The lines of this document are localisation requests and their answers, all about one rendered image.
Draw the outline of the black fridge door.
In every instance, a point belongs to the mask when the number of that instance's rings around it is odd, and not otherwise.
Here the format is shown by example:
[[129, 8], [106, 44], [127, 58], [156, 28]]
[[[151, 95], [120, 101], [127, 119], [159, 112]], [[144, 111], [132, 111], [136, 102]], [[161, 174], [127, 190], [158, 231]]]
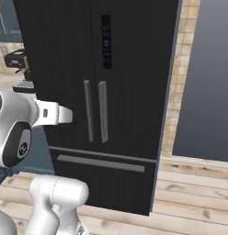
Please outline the black fridge door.
[[90, 0], [97, 90], [107, 82], [116, 155], [157, 157], [177, 0]]
[[37, 98], [74, 112], [45, 129], [50, 146], [89, 151], [84, 81], [92, 76], [88, 0], [13, 0]]

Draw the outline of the blue wall cupboard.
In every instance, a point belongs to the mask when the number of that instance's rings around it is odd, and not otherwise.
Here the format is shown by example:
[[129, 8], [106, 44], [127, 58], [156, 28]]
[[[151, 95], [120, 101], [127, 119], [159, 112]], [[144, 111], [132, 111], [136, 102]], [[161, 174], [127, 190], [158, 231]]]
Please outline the blue wall cupboard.
[[0, 0], [0, 42], [22, 42], [13, 0]]

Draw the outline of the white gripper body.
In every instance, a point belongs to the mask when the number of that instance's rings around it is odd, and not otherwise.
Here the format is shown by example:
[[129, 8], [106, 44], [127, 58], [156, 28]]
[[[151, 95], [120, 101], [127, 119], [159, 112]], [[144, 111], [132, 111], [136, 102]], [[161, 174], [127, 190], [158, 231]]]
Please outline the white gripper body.
[[58, 106], [57, 121], [59, 124], [71, 123], [73, 121], [73, 111], [64, 106]]

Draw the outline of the black fridge drawer front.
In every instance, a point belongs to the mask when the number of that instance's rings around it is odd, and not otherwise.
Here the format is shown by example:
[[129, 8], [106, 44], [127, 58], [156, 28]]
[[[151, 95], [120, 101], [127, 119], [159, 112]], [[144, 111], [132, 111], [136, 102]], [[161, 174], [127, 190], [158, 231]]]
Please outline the black fridge drawer front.
[[[87, 183], [89, 197], [86, 203], [89, 206], [149, 215], [154, 187], [155, 161], [144, 161], [132, 157], [112, 157], [107, 154], [64, 150], [56, 147], [50, 147], [49, 150], [56, 175]], [[75, 162], [61, 162], [57, 160], [60, 154], [142, 165], [145, 171], [138, 173]]]

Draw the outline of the black fridge right door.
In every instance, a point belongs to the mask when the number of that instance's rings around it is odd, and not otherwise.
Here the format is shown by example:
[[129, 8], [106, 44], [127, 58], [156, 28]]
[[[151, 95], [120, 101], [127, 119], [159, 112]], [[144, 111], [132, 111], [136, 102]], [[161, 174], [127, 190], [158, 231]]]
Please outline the black fridge right door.
[[107, 82], [116, 155], [157, 157], [177, 0], [90, 0], [97, 90]]

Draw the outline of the black fridge left door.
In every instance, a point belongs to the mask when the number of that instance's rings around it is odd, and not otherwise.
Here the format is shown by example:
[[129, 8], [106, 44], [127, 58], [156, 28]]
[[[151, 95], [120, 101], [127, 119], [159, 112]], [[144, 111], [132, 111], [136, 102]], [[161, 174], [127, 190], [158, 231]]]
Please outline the black fridge left door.
[[74, 112], [45, 129], [50, 146], [89, 151], [84, 81], [92, 76], [88, 0], [13, 0], [37, 98]]

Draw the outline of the black coffee machine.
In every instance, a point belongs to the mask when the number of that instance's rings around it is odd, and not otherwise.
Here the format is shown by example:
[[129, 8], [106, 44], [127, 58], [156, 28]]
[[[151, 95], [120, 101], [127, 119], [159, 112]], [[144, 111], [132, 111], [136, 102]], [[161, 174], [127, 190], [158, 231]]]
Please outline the black coffee machine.
[[4, 60], [7, 68], [16, 68], [17, 73], [23, 72], [24, 75], [23, 80], [13, 86], [13, 90], [16, 93], [34, 94], [35, 87], [25, 50], [19, 49], [10, 52], [4, 57]]

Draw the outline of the blue base cabinet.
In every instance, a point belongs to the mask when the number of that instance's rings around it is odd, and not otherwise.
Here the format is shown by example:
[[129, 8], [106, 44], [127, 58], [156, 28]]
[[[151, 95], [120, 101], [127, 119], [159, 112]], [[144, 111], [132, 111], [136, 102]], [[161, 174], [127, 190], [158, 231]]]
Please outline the blue base cabinet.
[[32, 130], [30, 150], [22, 162], [11, 168], [0, 167], [0, 184], [3, 183], [8, 176], [13, 176], [20, 172], [54, 174], [44, 127]]

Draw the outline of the blue-grey fridge housing panel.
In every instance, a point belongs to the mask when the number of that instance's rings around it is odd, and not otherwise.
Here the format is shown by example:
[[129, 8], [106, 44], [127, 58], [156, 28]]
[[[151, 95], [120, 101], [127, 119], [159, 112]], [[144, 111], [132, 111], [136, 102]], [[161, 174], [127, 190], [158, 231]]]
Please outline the blue-grey fridge housing panel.
[[160, 138], [159, 138], [157, 161], [156, 161], [155, 171], [154, 171], [154, 187], [153, 187], [153, 192], [152, 192], [152, 197], [151, 197], [151, 206], [150, 206], [149, 216], [153, 212], [153, 209], [154, 209], [154, 195], [155, 195], [155, 190], [156, 190], [156, 180], [157, 180], [161, 150], [162, 150], [163, 140], [164, 140], [165, 119], [166, 119], [169, 92], [170, 92], [171, 76], [172, 76], [173, 67], [174, 67], [175, 51], [176, 51], [176, 45], [177, 45], [177, 33], [178, 33], [179, 20], [180, 20], [180, 14], [181, 14], [181, 7], [182, 7], [182, 0], [177, 0], [177, 11], [176, 11], [176, 19], [175, 19], [175, 25], [174, 25], [174, 34], [172, 36], [172, 46], [171, 46], [171, 51], [170, 51], [170, 60], [169, 60], [166, 87], [165, 87], [164, 112], [163, 112], [162, 127], [161, 127]]

